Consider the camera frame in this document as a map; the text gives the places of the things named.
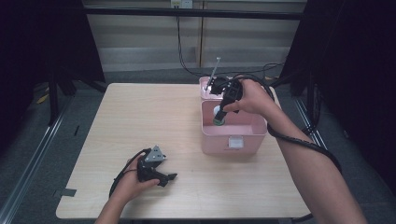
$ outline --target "power outlet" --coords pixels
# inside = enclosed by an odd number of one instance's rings
[[[171,8],[181,8],[181,0],[171,0]]]
[[[192,8],[192,0],[181,0],[181,8]]]

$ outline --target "wall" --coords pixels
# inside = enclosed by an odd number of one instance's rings
[[[85,0],[86,6],[170,7],[168,1]],[[302,12],[304,0],[193,1],[193,8]],[[178,68],[174,17],[88,15],[105,72]],[[298,21],[180,18],[182,54],[188,67],[261,66],[281,63]]]

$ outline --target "person's left hand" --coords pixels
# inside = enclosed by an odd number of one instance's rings
[[[120,180],[113,194],[111,195],[111,200],[116,200],[120,203],[127,204],[142,191],[156,186],[160,183],[159,179],[151,179],[145,182],[140,182],[137,178],[137,162],[141,155],[138,156],[132,163],[128,166],[124,172],[123,178]]]

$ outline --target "light wood tabletop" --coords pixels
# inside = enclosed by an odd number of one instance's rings
[[[253,155],[207,155],[201,150],[199,85],[111,84],[98,109],[67,189],[59,218],[97,218],[113,179],[128,159],[159,146],[157,168],[177,178],[143,192],[121,217],[281,218],[309,214],[274,137]]]

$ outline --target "person's right arm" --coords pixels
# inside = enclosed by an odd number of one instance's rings
[[[244,87],[242,99],[224,106],[225,111],[245,110],[260,114],[276,132],[312,142],[275,104],[259,83],[248,79],[241,82]],[[294,184],[319,223],[366,223],[344,178],[329,158],[306,147],[282,139],[276,140]]]

